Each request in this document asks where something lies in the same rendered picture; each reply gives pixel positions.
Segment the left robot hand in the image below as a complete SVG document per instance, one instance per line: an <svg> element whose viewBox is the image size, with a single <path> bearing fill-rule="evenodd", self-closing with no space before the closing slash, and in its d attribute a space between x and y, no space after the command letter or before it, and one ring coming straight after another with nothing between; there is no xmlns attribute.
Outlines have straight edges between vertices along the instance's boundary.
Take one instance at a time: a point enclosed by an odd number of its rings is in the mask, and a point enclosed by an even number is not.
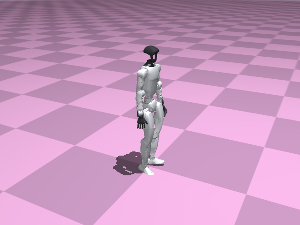
<svg viewBox="0 0 300 225"><path fill-rule="evenodd" d="M162 99L162 106L163 106L163 110L164 110L164 117L165 117L165 115L166 115L166 113L167 113L167 109L165 108L165 106L164 106L163 104L164 104L164 101L163 101L163 99Z"/></svg>

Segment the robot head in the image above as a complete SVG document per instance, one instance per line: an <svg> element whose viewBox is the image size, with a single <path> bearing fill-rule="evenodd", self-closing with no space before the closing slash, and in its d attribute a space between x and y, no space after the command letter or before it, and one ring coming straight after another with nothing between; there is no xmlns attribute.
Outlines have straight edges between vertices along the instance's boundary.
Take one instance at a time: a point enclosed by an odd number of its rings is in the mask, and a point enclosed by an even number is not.
<svg viewBox="0 0 300 225"><path fill-rule="evenodd" d="M154 67L153 63L155 63L157 60L157 53L159 52L159 50L156 47L149 45L149 46L145 47L143 52L150 55L150 58L151 58L151 59L147 60L147 62L144 64L144 66L151 64L149 67ZM153 55L155 55L154 59L153 59Z"/></svg>

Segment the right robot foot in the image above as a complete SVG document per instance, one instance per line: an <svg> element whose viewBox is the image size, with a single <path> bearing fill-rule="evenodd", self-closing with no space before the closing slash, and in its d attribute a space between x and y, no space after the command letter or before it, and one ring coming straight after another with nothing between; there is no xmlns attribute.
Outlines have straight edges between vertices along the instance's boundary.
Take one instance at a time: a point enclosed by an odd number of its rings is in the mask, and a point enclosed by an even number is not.
<svg viewBox="0 0 300 225"><path fill-rule="evenodd" d="M142 164L139 164L138 169L140 169L141 171L143 171L147 175L153 175L154 174L154 172L151 171L148 167L145 167L145 169L144 169L142 167Z"/></svg>

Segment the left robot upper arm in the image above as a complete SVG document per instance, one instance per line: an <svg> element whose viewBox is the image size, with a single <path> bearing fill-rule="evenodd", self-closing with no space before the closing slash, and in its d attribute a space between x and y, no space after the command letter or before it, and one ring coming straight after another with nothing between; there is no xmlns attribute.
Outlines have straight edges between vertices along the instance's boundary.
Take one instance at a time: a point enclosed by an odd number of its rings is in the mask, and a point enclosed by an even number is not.
<svg viewBox="0 0 300 225"><path fill-rule="evenodd" d="M157 64L159 68L159 77L158 77L158 82L157 82L157 89L159 89L162 86L162 82L159 81L160 79L160 70L161 70L161 65Z"/></svg>

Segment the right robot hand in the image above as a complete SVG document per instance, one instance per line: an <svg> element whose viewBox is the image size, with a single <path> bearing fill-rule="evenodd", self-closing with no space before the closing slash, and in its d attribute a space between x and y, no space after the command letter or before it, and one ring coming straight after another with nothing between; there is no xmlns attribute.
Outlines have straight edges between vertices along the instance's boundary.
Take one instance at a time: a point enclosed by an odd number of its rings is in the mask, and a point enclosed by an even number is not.
<svg viewBox="0 0 300 225"><path fill-rule="evenodd" d="M138 121L137 121L137 123L138 123L137 128L139 128L139 124L140 124L140 129L141 128L143 129L143 125L144 125L144 128L145 128L145 122L146 122L146 124L148 124L143 116L144 116L144 114L142 116L138 116L138 112L137 112L137 117L139 117Z"/></svg>

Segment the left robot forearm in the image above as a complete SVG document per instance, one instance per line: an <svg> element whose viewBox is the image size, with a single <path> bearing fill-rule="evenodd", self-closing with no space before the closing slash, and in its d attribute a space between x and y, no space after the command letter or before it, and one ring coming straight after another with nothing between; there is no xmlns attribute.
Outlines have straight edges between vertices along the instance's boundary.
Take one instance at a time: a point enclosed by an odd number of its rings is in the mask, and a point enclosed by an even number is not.
<svg viewBox="0 0 300 225"><path fill-rule="evenodd" d="M162 86L159 89L156 89L157 101L162 103L163 95L162 95Z"/></svg>

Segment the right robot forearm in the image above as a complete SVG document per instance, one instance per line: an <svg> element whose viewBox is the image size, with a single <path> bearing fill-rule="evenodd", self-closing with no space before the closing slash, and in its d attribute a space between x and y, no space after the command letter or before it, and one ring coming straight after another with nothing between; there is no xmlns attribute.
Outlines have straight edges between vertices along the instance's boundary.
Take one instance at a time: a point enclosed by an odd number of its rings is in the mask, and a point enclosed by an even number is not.
<svg viewBox="0 0 300 225"><path fill-rule="evenodd" d="M138 111L138 116L142 116L143 115L143 98L142 98L142 92L138 91L136 94L136 101L137 101L137 111Z"/></svg>

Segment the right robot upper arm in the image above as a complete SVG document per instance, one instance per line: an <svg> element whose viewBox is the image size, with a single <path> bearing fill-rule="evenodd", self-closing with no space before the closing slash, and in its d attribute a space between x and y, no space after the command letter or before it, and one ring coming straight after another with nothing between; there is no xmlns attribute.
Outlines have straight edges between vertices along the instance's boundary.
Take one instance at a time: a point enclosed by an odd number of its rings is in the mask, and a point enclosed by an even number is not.
<svg viewBox="0 0 300 225"><path fill-rule="evenodd" d="M142 97L144 97L145 95L145 92L144 90L142 90L143 86L144 86L144 81L145 81L145 78L147 77L147 69L140 69L138 72L137 72L137 87L136 87L136 93L138 91L141 91L142 92Z"/></svg>

